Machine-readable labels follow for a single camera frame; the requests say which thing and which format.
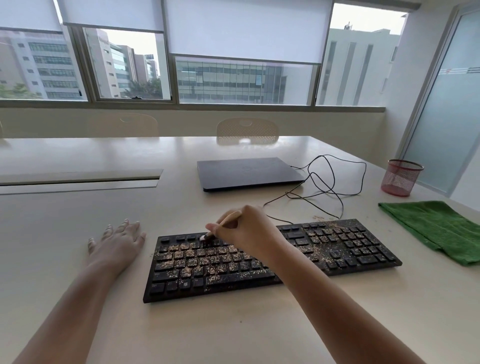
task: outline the black cable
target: black cable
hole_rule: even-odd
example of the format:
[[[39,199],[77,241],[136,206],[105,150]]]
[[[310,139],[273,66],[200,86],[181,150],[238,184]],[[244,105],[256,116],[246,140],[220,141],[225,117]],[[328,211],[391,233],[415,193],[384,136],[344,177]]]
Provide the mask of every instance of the black cable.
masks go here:
[[[335,172],[333,171],[333,168],[332,168],[332,165],[330,164],[330,161],[328,160],[327,157],[333,157],[335,159],[338,159],[338,160],[341,160],[343,162],[350,162],[350,163],[362,163],[365,165],[365,170],[363,171],[363,175],[362,175],[362,178],[361,178],[361,185],[360,185],[360,191],[358,191],[357,193],[354,193],[354,194],[338,194],[336,193],[333,188],[335,187],[335,183],[336,183],[336,180],[335,180]],[[332,177],[333,177],[333,183],[332,183],[332,187],[330,187],[316,172],[310,172],[310,166],[312,165],[313,162],[315,162],[318,158],[324,158],[325,161],[327,162],[328,166],[330,167],[330,171],[332,172]],[[340,196],[356,196],[358,194],[360,194],[363,190],[363,180],[365,179],[365,173],[367,172],[367,163],[365,162],[356,162],[356,161],[353,161],[353,160],[347,160],[347,159],[342,159],[342,158],[338,158],[338,157],[335,157],[335,156],[332,156],[331,154],[324,154],[324,155],[319,155],[319,156],[316,156],[309,164],[307,164],[306,166],[304,167],[295,167],[295,166],[290,166],[292,168],[296,168],[298,170],[303,170],[303,169],[307,169],[307,173],[308,173],[308,176],[302,181],[300,182],[298,185],[296,185],[294,188],[292,188],[290,191],[285,191],[285,193],[277,198],[274,198],[273,200],[271,201],[268,201],[266,203],[264,203],[263,207],[265,207],[266,205],[268,205],[269,203],[271,202],[274,202],[284,196],[288,197],[289,199],[292,199],[292,200],[299,200],[299,199],[302,199],[304,201],[307,201],[309,204],[315,206],[317,209],[321,210],[322,212],[326,213],[327,215],[330,215],[330,216],[333,216],[337,219],[341,219],[342,216],[343,216],[343,213],[344,213],[344,209],[345,209],[345,206],[343,204],[343,201],[342,199],[340,198]],[[313,175],[315,175],[327,188],[328,190],[324,191],[322,190],[320,187],[318,187],[318,185],[315,183],[315,180],[313,179]],[[319,193],[315,193],[315,194],[312,194],[310,196],[300,196],[296,193],[293,193],[293,191],[295,189],[297,189],[298,187],[300,187],[302,184],[304,184],[308,179],[311,179],[313,184],[315,185],[316,188],[318,188],[318,190],[320,191]],[[308,201],[307,198],[312,198],[312,197],[316,197],[316,196],[320,196],[321,194],[334,194],[338,200],[340,201],[340,204],[342,205],[342,213],[340,214],[340,216],[336,216],[336,215],[333,215],[333,214],[330,214],[329,212],[323,210],[322,208],[318,207],[316,204],[314,204],[313,202],[311,201]],[[290,221],[287,221],[287,220],[282,220],[282,219],[279,219],[279,218],[274,218],[270,215],[267,215],[269,218],[272,218],[274,220],[277,220],[277,221],[282,221],[282,222],[286,222],[288,224],[293,224],[293,222],[290,222]]]

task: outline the person's right arm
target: person's right arm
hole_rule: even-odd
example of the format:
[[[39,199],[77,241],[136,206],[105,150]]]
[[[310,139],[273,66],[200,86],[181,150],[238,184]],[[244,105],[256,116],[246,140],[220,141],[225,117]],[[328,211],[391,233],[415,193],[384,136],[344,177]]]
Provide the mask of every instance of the person's right arm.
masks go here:
[[[238,222],[207,224],[216,237],[261,260],[283,281],[337,364],[425,364],[412,350],[289,244],[259,207]]]

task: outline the microfiber cloth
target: microfiber cloth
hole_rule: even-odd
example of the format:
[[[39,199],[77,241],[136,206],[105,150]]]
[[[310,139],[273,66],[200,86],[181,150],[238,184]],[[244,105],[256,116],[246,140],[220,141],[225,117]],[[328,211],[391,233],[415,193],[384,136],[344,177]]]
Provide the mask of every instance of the microfiber cloth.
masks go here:
[[[443,251],[463,266],[480,262],[480,225],[456,213],[445,202],[378,206],[427,247]]]

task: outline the gray laptop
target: gray laptop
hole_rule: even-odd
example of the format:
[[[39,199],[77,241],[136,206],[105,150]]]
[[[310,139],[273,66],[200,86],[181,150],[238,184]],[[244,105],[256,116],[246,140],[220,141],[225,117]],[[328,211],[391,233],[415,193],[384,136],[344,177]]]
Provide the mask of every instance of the gray laptop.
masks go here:
[[[300,183],[305,178],[279,158],[203,160],[197,162],[204,191]]]

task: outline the beige chair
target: beige chair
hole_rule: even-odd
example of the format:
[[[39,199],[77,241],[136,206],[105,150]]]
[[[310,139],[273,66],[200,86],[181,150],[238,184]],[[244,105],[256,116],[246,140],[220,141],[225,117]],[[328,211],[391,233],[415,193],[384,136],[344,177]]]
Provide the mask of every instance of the beige chair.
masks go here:
[[[102,112],[87,122],[89,138],[160,136],[158,123],[150,115],[134,112]]]
[[[272,121],[256,118],[226,119],[216,126],[219,145],[239,144],[242,139],[249,139],[250,144],[274,144],[278,140],[278,127]]]

